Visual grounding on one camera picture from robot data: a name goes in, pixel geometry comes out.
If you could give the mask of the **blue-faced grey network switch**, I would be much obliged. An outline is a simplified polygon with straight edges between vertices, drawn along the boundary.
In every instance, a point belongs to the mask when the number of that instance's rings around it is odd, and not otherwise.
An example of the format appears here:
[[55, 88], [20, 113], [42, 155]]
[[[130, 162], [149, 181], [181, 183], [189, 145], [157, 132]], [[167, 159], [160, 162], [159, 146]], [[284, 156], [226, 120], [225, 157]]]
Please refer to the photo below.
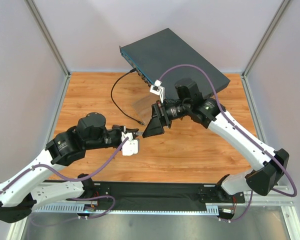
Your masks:
[[[217, 93], [227, 88], [230, 83], [222, 72], [169, 28], [119, 49], [122, 57], [148, 85], [154, 84], [165, 71], [177, 65], [194, 65], [202, 69]], [[178, 67], [160, 80], [165, 88], [166, 98], [178, 98], [175, 84], [183, 78], [195, 81], [204, 97], [213, 95], [209, 82], [200, 71], [192, 67]]]

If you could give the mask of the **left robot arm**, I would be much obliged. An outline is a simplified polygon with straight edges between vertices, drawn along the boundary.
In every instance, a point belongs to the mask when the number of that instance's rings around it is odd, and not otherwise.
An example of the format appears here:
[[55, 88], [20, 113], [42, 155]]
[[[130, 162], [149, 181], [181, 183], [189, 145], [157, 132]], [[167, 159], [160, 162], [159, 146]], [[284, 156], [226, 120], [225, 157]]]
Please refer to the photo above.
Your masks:
[[[77, 125], [59, 133], [46, 144], [39, 155], [19, 173], [0, 183], [0, 220], [15, 223], [28, 217], [34, 210], [62, 200], [90, 201], [97, 196], [92, 177], [105, 168], [102, 165], [91, 174], [77, 178], [60, 175], [60, 171], [83, 159], [88, 150], [114, 148], [124, 156], [139, 151], [137, 128], [113, 125], [106, 128], [106, 118], [91, 112], [78, 120]], [[52, 174], [64, 181], [56, 185], [40, 186]]]

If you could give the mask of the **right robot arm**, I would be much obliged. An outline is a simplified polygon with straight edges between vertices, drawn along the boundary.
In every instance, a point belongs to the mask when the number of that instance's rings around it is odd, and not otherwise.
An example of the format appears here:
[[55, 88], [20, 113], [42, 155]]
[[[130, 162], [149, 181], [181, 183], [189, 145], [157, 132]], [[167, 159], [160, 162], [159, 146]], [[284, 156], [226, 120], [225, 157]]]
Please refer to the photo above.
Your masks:
[[151, 118], [142, 137], [164, 134], [172, 121], [189, 116], [195, 123], [226, 140], [250, 164], [251, 170], [225, 175], [218, 183], [220, 192], [235, 195], [253, 191], [266, 196], [284, 175], [289, 154], [283, 148], [275, 150], [242, 127], [223, 105], [214, 98], [204, 98], [195, 81], [183, 78], [175, 84], [176, 100], [164, 98], [165, 88], [157, 80], [150, 92], [160, 97], [151, 106]]

